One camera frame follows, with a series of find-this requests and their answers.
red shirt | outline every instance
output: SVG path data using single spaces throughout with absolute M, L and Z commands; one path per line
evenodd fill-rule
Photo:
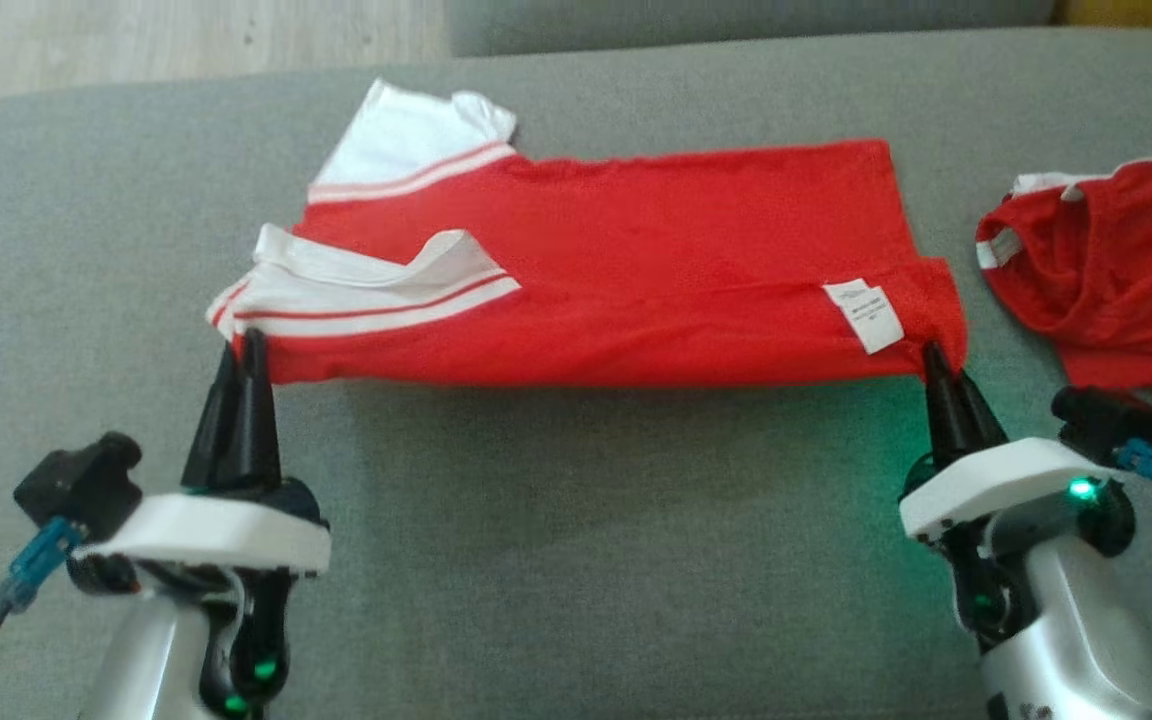
M 1051 338 L 1070 382 L 1152 386 L 1152 160 L 1021 176 L 977 242 L 993 291 Z
M 919 373 L 930 340 L 963 364 L 950 272 L 915 252 L 882 141 L 532 161 L 480 96 L 379 88 L 293 236 L 266 228 L 209 311 L 268 334 L 275 382 L 823 382 Z M 454 141 L 385 177 L 384 131 Z M 856 279 L 899 320 L 873 353 L 823 289 Z

gray couch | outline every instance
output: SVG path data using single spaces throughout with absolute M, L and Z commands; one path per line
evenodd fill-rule
M 1039 26 L 1055 0 L 471 0 L 447 3 L 454 53 L 513 55 L 851 32 Z
M 173 488 L 219 336 L 202 320 L 378 74 L 517 111 L 530 156 L 878 136 L 950 259 L 973 370 L 1049 434 L 1055 356 L 996 304 L 975 222 L 1024 170 L 1152 156 L 1152 32 L 728 41 L 96 88 L 0 101 L 0 575 L 45 452 L 122 429 Z M 293 597 L 273 717 L 984 717 L 947 571 L 900 532 L 915 378 L 726 391 L 326 382 L 278 393 L 285 468 L 333 520 Z M 1152 628 L 1152 488 L 1119 561 Z M 0 717 L 73 717 L 124 606 L 53 579 L 0 639 Z

red stripe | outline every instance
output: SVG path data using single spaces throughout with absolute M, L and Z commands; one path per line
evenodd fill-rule
M 252 320 L 259 318 L 283 318 L 287 320 L 335 320 L 339 318 L 364 318 L 367 314 L 392 314 L 392 313 L 403 313 L 407 310 L 424 310 L 425 306 L 440 305 L 448 300 L 455 300 L 468 291 L 477 290 L 487 283 L 498 281 L 500 278 L 508 278 L 507 273 L 498 273 L 490 278 L 484 278 L 479 282 L 468 285 L 462 287 L 461 290 L 454 291 L 450 295 L 445 295 L 439 297 L 439 300 L 431 300 L 430 302 L 422 302 L 419 305 L 403 305 L 403 306 L 385 306 L 378 310 L 346 310 L 340 311 L 340 313 L 279 313 L 279 311 L 262 310 L 255 311 L 255 313 L 234 313 L 234 319 L 236 320 Z
M 435 170 L 438 170 L 440 168 L 447 167 L 447 165 L 452 165 L 454 162 L 460 162 L 462 160 L 468 160 L 468 159 L 472 158 L 472 156 L 478 156 L 480 152 L 486 152 L 486 151 L 490 151 L 490 150 L 494 150 L 494 149 L 500 147 L 502 145 L 506 145 L 506 143 L 500 142 L 500 141 L 494 141 L 494 142 L 486 143 L 486 145 L 480 145 L 480 146 L 475 147 L 472 150 L 467 150 L 465 152 L 461 152 L 460 156 L 452 156 L 450 158 L 445 158 L 442 160 L 439 160 L 438 162 L 434 162 L 433 165 L 430 165 L 430 167 L 420 169 L 420 170 L 417 170 L 416 173 L 411 174 L 411 176 L 407 176 L 406 179 L 394 179 L 394 181 L 385 181 L 385 182 L 362 182 L 362 183 L 343 183 L 343 184 L 319 184 L 319 185 L 316 185 L 316 187 L 311 187 L 310 188 L 310 192 L 342 192 L 342 191 L 392 190 L 392 188 L 402 187 L 402 185 L 404 185 L 407 183 L 419 181 L 419 179 L 424 179 L 430 173 L 433 173 L 433 172 L 435 172 Z
M 247 290 L 247 287 L 250 283 L 251 283 L 251 281 L 247 281 L 247 282 L 242 283 L 241 286 L 234 288 L 234 291 L 229 293 L 229 297 L 227 297 L 227 300 L 225 300 L 225 302 L 221 302 L 220 309 L 215 311 L 215 314 L 211 316 L 211 325 L 212 325 L 212 327 L 219 327 L 219 325 L 220 325 L 220 316 L 225 314 L 225 310 L 229 309 L 230 302 L 233 302 L 238 296 L 240 291 Z

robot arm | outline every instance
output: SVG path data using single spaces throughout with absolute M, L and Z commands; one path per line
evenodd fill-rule
M 328 569 L 332 536 L 310 488 L 282 475 L 265 338 L 238 341 L 221 355 L 184 492 L 142 497 L 127 475 L 141 448 L 116 433 L 52 452 L 14 492 L 41 531 L 0 586 L 0 615 L 25 609 L 60 564 L 83 592 L 137 596 L 84 720 L 259 719 L 287 682 L 288 596 Z
M 932 452 L 905 480 L 901 520 L 950 564 L 990 720 L 1152 720 L 1152 644 L 1107 560 L 1135 530 L 1115 458 L 1152 445 L 1152 406 L 1066 388 L 1061 442 L 1009 442 L 937 347 L 927 369 Z

yellow object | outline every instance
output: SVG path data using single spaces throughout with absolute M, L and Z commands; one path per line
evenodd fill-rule
M 1152 0 L 1061 0 L 1056 23 L 1071 26 L 1152 26 Z

